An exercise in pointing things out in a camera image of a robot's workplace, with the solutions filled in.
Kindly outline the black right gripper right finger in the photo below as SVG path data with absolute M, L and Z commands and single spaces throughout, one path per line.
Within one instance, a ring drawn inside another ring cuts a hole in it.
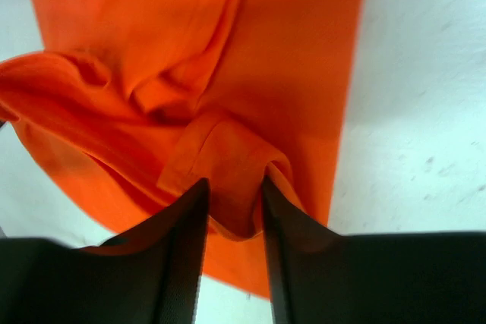
M 266 178 L 264 242 L 276 323 L 483 323 L 482 232 L 340 235 Z

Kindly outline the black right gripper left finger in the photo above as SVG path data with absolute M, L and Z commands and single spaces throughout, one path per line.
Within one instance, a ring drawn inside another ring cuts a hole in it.
M 1 241 L 3 323 L 190 323 L 204 258 L 209 184 L 98 246 Z

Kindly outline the orange t shirt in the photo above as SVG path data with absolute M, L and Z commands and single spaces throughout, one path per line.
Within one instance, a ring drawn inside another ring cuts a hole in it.
M 1 118 L 123 232 L 201 178 L 204 272 L 268 297 L 260 186 L 329 216 L 361 0 L 33 0 L 44 49 L 1 64 Z

